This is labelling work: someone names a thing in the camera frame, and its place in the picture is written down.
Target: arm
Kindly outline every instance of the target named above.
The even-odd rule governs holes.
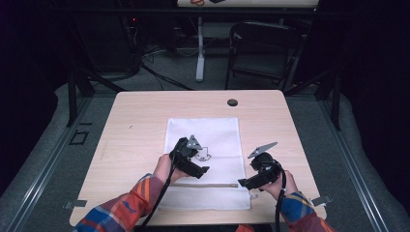
[[[318,217],[306,197],[298,191],[293,175],[289,171],[286,174],[286,192],[281,205],[281,215],[285,219],[291,232],[299,231],[336,231],[323,218]],[[281,190],[281,174],[271,184],[261,189],[271,193],[278,200]]]
[[[151,213],[168,178],[170,167],[169,155],[161,156],[154,174],[145,175],[130,192],[91,210],[76,225],[74,232],[132,231],[139,218]],[[176,169],[171,177],[171,183],[184,176],[188,177],[187,174]]]

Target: round hole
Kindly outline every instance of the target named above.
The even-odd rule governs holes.
[[[236,101],[234,99],[230,99],[230,100],[228,100],[228,105],[229,106],[236,106],[236,105],[238,105],[238,101]]]

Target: white cloth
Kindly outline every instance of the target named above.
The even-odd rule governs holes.
[[[200,178],[182,178],[182,184],[238,184],[237,188],[181,188],[169,187],[160,208],[183,210],[247,210],[250,195],[239,185],[246,178],[241,149],[238,118],[169,119],[164,152],[170,153],[181,137],[194,135],[202,146],[200,157],[211,156],[206,161],[196,157],[192,162],[210,169]]]

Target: chair backrest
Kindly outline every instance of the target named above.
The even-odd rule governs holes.
[[[303,41],[302,35],[291,27],[257,21],[239,22],[232,26],[229,35],[231,44],[275,45],[289,49],[297,49]]]

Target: hand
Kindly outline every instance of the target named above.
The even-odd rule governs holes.
[[[289,171],[285,170],[284,171],[286,175],[286,192],[284,193],[285,195],[292,194],[295,191],[298,191],[298,188],[296,187],[295,180],[293,179],[292,173]],[[266,190],[267,192],[271,193],[271,195],[278,200],[279,194],[281,191],[281,184],[282,184],[282,174],[279,174],[278,179],[271,184],[266,184],[265,186],[261,187],[260,189]]]
[[[171,159],[169,154],[162,155],[158,159],[157,167],[154,170],[154,176],[160,179],[164,184],[169,175],[169,170],[171,169]],[[189,177],[189,175],[178,168],[175,169],[174,173],[171,176],[171,184],[175,183],[178,179],[182,177]]]

